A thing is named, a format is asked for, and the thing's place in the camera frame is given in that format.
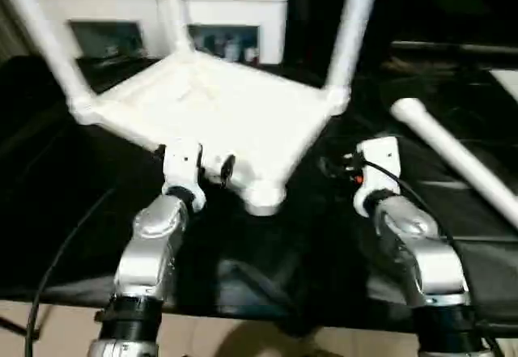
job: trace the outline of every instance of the black table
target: black table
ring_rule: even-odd
[[[108,69],[82,66],[92,86],[103,91],[149,64],[129,62]],[[13,75],[18,80],[23,75],[27,83],[20,87]],[[0,297],[30,300],[70,229],[100,196],[114,188],[62,258],[44,297],[53,304],[101,307],[109,298],[133,217],[160,191],[161,163],[148,151],[101,128],[75,124],[59,88],[40,61],[15,59],[4,66],[0,80],[2,89],[17,87],[22,91],[18,100],[11,100],[10,111],[2,114],[6,116],[2,130],[7,136],[0,146],[4,231]],[[518,140],[516,130],[495,123],[498,116],[512,118],[516,103],[487,73],[457,70],[402,81],[400,75],[396,78],[387,72],[361,74],[355,80],[352,104],[343,116],[329,123],[304,157],[288,183],[287,199],[277,215],[247,215],[235,194],[202,183],[206,209],[186,233],[177,260],[174,302],[167,310],[270,319],[291,332],[304,332],[313,325],[411,331],[410,313],[398,303],[398,290],[378,277],[390,274],[390,270],[380,273],[383,266],[377,265],[382,261],[376,264],[376,255],[370,257],[371,241],[364,233],[372,229],[352,209],[354,186],[322,168],[323,162],[352,151],[357,142],[389,132],[398,134],[408,146],[402,154],[407,180],[419,185],[418,179],[431,172],[453,175],[433,154],[427,159],[429,151],[416,155],[426,148],[388,115],[389,100],[385,97],[411,91],[422,97],[457,137],[490,143],[491,153],[498,154],[498,146]],[[488,109],[488,99],[499,106]],[[466,103],[469,111],[461,111]],[[486,117],[479,118],[478,113]],[[483,125],[488,121],[490,129]],[[503,149],[499,158],[515,161],[516,156]],[[414,164],[423,156],[427,161]],[[500,335],[511,334],[505,325],[518,318],[518,286],[508,279],[516,276],[518,238],[472,192],[452,198],[454,201],[445,206],[441,201],[445,194],[440,190],[419,189],[447,218],[455,214],[448,205],[457,202],[462,210],[466,203],[477,202],[481,218],[495,227],[484,234],[469,231],[468,236],[480,233],[484,240],[462,240],[462,229],[471,221],[457,218],[454,233],[459,232],[469,254],[468,268],[485,266],[489,270],[475,280],[485,313],[499,326]],[[495,262],[502,253],[507,259]],[[497,269],[507,273],[491,271]],[[370,295],[367,293],[369,279],[371,287],[379,287],[378,294],[374,287]],[[491,285],[502,280],[506,280],[507,290],[494,291]]]

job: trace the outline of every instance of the black cable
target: black cable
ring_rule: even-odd
[[[83,227],[84,223],[87,221],[87,219],[90,218],[92,213],[99,207],[114,191],[115,186],[108,189],[98,200],[96,203],[93,204],[90,209],[85,213],[85,215],[79,220],[78,224],[72,229],[72,231],[69,233],[69,235],[65,238],[61,246],[56,252],[56,255],[54,256],[54,259],[50,263],[49,268],[45,271],[45,274],[43,275],[43,278],[41,278],[40,284],[38,285],[38,288],[36,290],[36,294],[34,295],[34,298],[32,300],[32,306],[31,306],[31,312],[29,313],[28,322],[27,322],[27,333],[25,334],[25,357],[32,357],[32,339],[34,337],[35,328],[36,328],[36,319],[38,316],[38,309],[40,307],[40,298],[41,294],[43,293],[47,282],[49,281],[50,275],[56,268],[56,265],[58,264],[60,258],[62,257],[63,253],[65,252],[66,248],[70,244],[70,242],[74,239],[74,237],[77,235],[77,233],[81,230],[81,227]]]
[[[505,357],[502,348],[499,343],[496,341],[495,337],[491,337],[489,335],[485,335],[484,339],[487,342],[487,346],[491,349],[495,357]]]
[[[440,219],[437,217],[437,215],[433,212],[433,210],[430,207],[430,205],[428,205],[428,203],[418,193],[416,193],[414,191],[414,189],[412,189],[412,186],[409,185],[406,181],[404,181],[400,177],[394,175],[388,169],[383,168],[380,165],[378,165],[376,163],[373,163],[372,161],[368,161],[368,160],[364,159],[363,163],[365,165],[373,167],[374,169],[377,169],[378,171],[382,172],[383,174],[388,176],[390,179],[392,179],[393,181],[398,183],[400,185],[400,187],[402,187],[407,193],[409,193],[420,204],[420,206],[433,219],[435,219],[435,221],[437,221],[439,226],[443,226],[443,227],[446,226],[446,225],[444,225],[440,221]],[[462,255],[461,255],[460,248],[456,244],[456,241],[453,239],[453,236],[445,228],[441,229],[441,232],[444,234],[444,237],[446,238],[446,241],[452,246],[453,250],[455,250],[456,255],[459,257],[459,260],[461,261],[461,264],[465,264],[465,262],[462,261]],[[477,303],[478,299],[476,298],[475,293],[474,293],[473,288],[472,288],[472,286],[473,286],[472,278],[469,275],[469,271],[466,268],[464,268],[464,274],[465,274],[465,280],[466,280],[466,284],[467,284],[467,287],[468,287],[468,290],[469,290],[469,294],[470,294],[470,299],[472,301],[473,310],[474,310],[475,315],[478,318],[478,320],[480,320],[481,315],[478,312],[478,307],[479,307],[479,305]],[[495,340],[495,338],[493,338],[493,337],[491,337],[490,335],[487,334],[487,331],[484,328],[484,326],[481,325],[481,323],[478,322],[478,323],[475,324],[475,327],[482,332],[482,337],[486,340],[486,342],[487,342],[488,346],[490,347],[491,351],[495,354],[495,357],[504,357],[504,354],[502,352],[502,349],[500,348],[500,345]]]

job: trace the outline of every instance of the white pipe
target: white pipe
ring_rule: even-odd
[[[427,111],[420,100],[404,98],[391,108],[392,115],[405,122],[419,137],[450,163],[493,207],[518,229],[518,201],[515,194],[458,142]]]
[[[50,70],[65,92],[70,111],[82,123],[90,123],[93,95],[81,70],[57,41],[45,13],[36,0],[10,0],[32,40],[45,57]]]
[[[374,0],[345,0],[325,83],[327,99],[335,107],[334,114],[343,113],[349,104],[350,83],[373,3]]]
[[[172,34],[175,40],[175,49],[178,51],[192,51],[193,46],[187,30],[187,16],[182,0],[168,0],[169,15],[172,21]]]

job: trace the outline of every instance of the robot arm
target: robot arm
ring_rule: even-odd
[[[347,157],[357,165],[372,162],[395,177],[401,171],[394,137],[362,142]],[[402,268],[401,289],[412,308],[419,355],[492,356],[474,325],[461,261],[440,236],[437,222],[401,196],[395,180],[361,165],[363,182],[355,195],[355,209],[371,219],[380,250]]]
[[[197,183],[201,147],[177,140],[165,150],[162,193],[134,219],[89,357],[156,357],[163,302],[171,295],[176,254],[189,216],[205,205]]]

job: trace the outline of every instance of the white leg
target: white leg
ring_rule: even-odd
[[[333,115],[342,114],[349,104],[350,82],[355,74],[363,34],[373,3],[374,0],[346,0],[342,9],[340,27],[325,83],[326,99]]]

